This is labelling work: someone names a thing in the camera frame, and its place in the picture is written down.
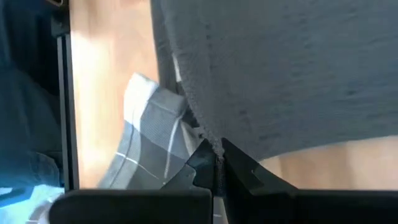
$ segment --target checkered cloth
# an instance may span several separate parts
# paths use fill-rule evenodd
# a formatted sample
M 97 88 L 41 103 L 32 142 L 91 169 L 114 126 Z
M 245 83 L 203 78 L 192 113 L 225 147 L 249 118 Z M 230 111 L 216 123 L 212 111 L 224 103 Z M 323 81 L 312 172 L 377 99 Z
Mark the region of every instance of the checkered cloth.
M 198 146 L 182 122 L 184 97 L 135 73 L 124 95 L 124 131 L 114 159 L 99 183 L 106 189 L 159 189 Z

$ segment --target plaid fabric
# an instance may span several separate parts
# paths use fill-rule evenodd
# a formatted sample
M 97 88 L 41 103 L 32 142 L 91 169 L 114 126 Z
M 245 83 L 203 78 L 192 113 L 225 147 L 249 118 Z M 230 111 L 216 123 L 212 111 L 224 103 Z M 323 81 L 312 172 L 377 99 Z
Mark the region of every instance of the plaid fabric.
M 198 145 L 181 120 L 187 107 L 184 97 L 134 74 L 124 95 L 121 142 L 98 187 L 159 189 L 167 183 Z

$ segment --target wooden floor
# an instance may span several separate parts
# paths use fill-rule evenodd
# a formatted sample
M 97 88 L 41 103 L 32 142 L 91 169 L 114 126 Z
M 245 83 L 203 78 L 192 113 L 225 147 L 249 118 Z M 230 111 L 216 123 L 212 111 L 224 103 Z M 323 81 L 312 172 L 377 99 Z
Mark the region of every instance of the wooden floor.
M 93 188 L 119 144 L 133 72 L 158 80 L 149 0 L 70 0 L 80 185 Z M 398 138 L 324 146 L 261 164 L 297 187 L 398 189 Z

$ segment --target wooden surface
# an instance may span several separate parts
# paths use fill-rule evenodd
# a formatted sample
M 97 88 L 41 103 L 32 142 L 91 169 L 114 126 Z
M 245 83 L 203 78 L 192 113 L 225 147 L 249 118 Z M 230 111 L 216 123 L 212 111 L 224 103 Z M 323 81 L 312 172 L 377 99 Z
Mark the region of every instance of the wooden surface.
M 133 72 L 157 80 L 149 0 L 71 0 L 73 79 L 80 185 L 96 187 L 123 128 Z M 261 164 L 297 187 L 398 189 L 398 138 L 294 152 Z

